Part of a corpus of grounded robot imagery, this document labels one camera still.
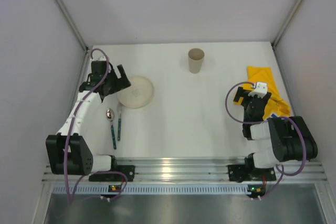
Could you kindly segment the beige paper cup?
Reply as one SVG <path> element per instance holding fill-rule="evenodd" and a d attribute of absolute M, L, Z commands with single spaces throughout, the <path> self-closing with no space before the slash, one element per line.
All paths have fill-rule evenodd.
<path fill-rule="evenodd" d="M 193 74 L 200 72 L 205 53 L 199 48 L 193 48 L 188 52 L 188 66 L 189 71 Z"/>

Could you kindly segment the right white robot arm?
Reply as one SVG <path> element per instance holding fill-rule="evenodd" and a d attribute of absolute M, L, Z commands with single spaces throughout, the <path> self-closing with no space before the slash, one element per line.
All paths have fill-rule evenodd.
<path fill-rule="evenodd" d="M 249 154 L 245 166 L 250 170 L 267 169 L 286 161 L 316 158 L 318 146 L 302 117 L 271 116 L 262 121 L 270 97 L 270 92 L 256 94 L 242 87 L 235 94 L 234 101 L 244 108 L 243 136 L 249 141 L 271 142 L 265 150 Z"/>

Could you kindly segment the cream round plate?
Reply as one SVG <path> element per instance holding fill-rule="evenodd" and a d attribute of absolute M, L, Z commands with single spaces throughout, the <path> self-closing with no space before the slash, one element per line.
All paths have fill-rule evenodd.
<path fill-rule="evenodd" d="M 154 96 L 154 85 L 144 76 L 130 77 L 131 86 L 117 93 L 118 101 L 125 107 L 138 109 L 149 104 Z"/>

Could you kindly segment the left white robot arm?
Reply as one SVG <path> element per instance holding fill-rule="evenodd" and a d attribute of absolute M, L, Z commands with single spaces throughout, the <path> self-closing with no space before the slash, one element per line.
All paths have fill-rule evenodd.
<path fill-rule="evenodd" d="M 93 61 L 87 79 L 80 85 L 76 103 L 64 125 L 46 138 L 51 172 L 56 175 L 89 175 L 112 171 L 115 157 L 98 149 L 100 144 L 112 144 L 111 123 L 107 119 L 109 105 L 104 99 L 130 87 L 122 65 L 104 60 Z"/>

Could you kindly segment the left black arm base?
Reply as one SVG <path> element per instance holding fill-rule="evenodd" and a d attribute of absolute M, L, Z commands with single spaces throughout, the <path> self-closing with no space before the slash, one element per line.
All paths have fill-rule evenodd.
<path fill-rule="evenodd" d="M 114 156 L 110 156 L 111 164 L 107 171 L 97 171 L 89 176 L 90 182 L 132 182 L 135 176 L 134 165 L 121 165 L 118 164 Z"/>

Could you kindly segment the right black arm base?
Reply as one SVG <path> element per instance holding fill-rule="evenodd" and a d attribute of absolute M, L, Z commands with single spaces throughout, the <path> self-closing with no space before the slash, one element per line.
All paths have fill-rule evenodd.
<path fill-rule="evenodd" d="M 244 158 L 243 164 L 228 165 L 227 168 L 231 182 L 276 181 L 274 168 L 256 168 L 251 154 Z"/>

